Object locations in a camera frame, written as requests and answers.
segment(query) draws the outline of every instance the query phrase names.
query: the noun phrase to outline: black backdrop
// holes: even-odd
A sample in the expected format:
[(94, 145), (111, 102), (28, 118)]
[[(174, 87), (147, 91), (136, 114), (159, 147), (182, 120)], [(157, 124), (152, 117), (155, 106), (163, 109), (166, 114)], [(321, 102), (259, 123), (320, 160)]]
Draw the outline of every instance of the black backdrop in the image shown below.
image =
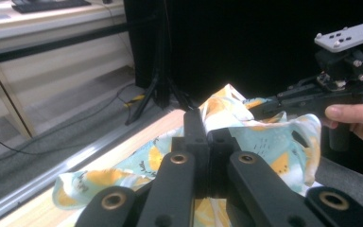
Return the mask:
[[(127, 0), (129, 16), (149, 14), (155, 4)], [(245, 97), (274, 96), (320, 69), (314, 54), (317, 33), (363, 23), (363, 1), (168, 0), (172, 37), (172, 77), (197, 102), (226, 83)], [(137, 85), (147, 87), (155, 32), (132, 31)], [(363, 142), (352, 150), (322, 152), (363, 173)]]

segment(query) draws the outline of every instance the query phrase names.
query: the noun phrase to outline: black horizontal bar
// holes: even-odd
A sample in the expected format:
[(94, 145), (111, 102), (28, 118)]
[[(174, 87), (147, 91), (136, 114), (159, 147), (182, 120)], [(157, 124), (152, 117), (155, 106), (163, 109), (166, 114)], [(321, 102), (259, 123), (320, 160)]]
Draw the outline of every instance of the black horizontal bar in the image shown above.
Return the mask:
[(24, 44), (10, 48), (0, 49), (0, 62), (15, 60), (18, 58), (39, 54), (45, 51), (58, 49), (68, 45), (91, 41), (94, 39), (125, 32), (137, 28), (139, 26), (148, 26), (150, 23), (154, 22), (155, 20), (156, 16), (150, 16), (145, 19), (136, 20), (133, 22), (128, 22), (116, 26), (104, 27), (93, 31), (80, 33), (78, 35), (71, 35), (49, 41), (36, 42), (33, 44)]

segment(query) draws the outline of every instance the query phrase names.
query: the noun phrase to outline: white cloth with yellow print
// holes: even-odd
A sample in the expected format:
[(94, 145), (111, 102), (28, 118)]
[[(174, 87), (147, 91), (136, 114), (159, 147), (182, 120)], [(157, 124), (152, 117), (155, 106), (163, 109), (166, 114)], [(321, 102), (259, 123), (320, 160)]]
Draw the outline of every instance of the white cloth with yellow print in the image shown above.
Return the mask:
[[(287, 121), (285, 113), (255, 121), (249, 109), (264, 101), (245, 99), (228, 84), (199, 107), (205, 130), (228, 128), (242, 150), (261, 155), (292, 190), (303, 195), (315, 181), (320, 161), (320, 122), (312, 114)], [(293, 131), (305, 145), (295, 139)], [(183, 127), (147, 142), (111, 169), (61, 174), (53, 192), (54, 203), (62, 209), (77, 209), (108, 186), (140, 188), (155, 178), (163, 157), (170, 152), (172, 137), (177, 136), (183, 136)], [(225, 200), (196, 200), (195, 204), (195, 226), (230, 225)]]

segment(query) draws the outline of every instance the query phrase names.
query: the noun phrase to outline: keyboard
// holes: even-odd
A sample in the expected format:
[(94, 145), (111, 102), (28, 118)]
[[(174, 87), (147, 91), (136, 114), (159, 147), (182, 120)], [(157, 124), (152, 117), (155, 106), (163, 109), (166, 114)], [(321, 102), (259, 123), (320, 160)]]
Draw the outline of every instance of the keyboard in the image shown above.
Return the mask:
[(13, 9), (20, 13), (48, 11), (55, 9), (68, 9), (76, 7), (91, 6), (91, 3), (84, 0), (66, 0), (66, 1), (49, 1), (49, 2), (34, 2), (29, 4), (13, 5)]

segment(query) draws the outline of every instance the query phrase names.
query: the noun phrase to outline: tripod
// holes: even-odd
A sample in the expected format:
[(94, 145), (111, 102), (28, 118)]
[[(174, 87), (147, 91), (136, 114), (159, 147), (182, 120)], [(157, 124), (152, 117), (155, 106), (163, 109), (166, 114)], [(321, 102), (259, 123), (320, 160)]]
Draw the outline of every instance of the tripod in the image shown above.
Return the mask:
[(137, 110), (126, 122), (126, 125), (133, 123), (141, 116), (144, 108), (152, 97), (159, 107), (167, 107), (169, 105), (170, 92), (175, 95), (181, 109), (185, 111), (193, 109), (170, 77), (171, 39), (166, 0), (158, 0), (157, 18), (159, 23), (156, 37), (154, 67), (152, 70), (152, 82), (147, 88), (146, 94)]

